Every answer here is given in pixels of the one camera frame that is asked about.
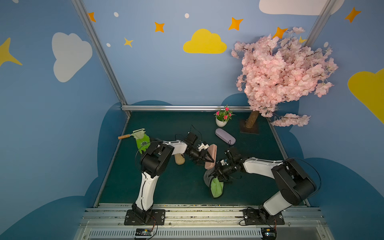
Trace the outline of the beige cork eyeglass case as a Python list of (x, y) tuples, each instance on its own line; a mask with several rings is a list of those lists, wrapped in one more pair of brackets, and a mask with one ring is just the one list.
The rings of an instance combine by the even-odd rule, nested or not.
[(177, 165), (183, 165), (185, 161), (186, 160), (183, 154), (175, 154), (175, 163)]

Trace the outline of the pink eyeglass case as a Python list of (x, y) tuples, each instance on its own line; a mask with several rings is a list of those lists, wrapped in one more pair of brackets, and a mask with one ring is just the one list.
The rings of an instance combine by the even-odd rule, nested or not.
[(215, 167), (217, 157), (217, 146), (215, 144), (210, 145), (207, 148), (205, 169), (210, 170)]

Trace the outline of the grey green microfibre cloth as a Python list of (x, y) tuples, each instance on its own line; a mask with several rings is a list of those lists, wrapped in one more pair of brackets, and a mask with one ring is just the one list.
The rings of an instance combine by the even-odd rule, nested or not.
[(224, 192), (224, 183), (231, 183), (234, 178), (221, 173), (219, 170), (210, 169), (204, 173), (204, 183), (209, 188), (213, 198), (219, 198)]

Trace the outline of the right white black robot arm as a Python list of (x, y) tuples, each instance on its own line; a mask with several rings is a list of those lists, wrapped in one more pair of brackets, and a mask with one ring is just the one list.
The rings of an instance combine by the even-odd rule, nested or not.
[(229, 148), (225, 154), (225, 159), (216, 162), (212, 169), (205, 172), (205, 184), (212, 196), (218, 198), (223, 194), (224, 183), (229, 182), (231, 175), (238, 171), (275, 180), (279, 191), (258, 207), (258, 218), (263, 221), (291, 206), (299, 205), (318, 190), (316, 183), (295, 159), (243, 159), (235, 147)]

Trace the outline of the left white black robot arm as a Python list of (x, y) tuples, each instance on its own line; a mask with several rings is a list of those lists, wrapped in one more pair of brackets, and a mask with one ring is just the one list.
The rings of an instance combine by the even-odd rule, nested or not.
[(142, 182), (138, 198), (132, 205), (133, 213), (141, 221), (146, 223), (153, 216), (152, 207), (158, 178), (166, 170), (171, 156), (181, 160), (184, 155), (187, 155), (195, 162), (204, 162), (207, 170), (215, 166), (217, 146), (208, 145), (205, 142), (196, 145), (197, 139), (194, 133), (188, 133), (183, 140), (171, 142), (145, 137), (138, 149), (142, 155), (140, 160)]

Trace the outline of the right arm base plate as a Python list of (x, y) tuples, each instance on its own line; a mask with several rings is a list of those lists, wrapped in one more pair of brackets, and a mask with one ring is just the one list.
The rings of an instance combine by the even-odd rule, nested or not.
[(278, 213), (277, 215), (270, 215), (265, 210), (254, 209), (248, 207), (242, 210), (243, 217), (245, 220), (245, 225), (284, 225), (285, 220), (283, 218), (282, 213)]

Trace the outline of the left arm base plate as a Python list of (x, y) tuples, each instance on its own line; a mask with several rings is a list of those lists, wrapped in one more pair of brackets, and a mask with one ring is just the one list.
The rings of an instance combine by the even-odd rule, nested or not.
[(155, 224), (156, 226), (163, 226), (165, 224), (166, 210), (150, 210), (143, 212), (138, 209), (128, 210), (125, 216), (125, 226), (149, 226)]

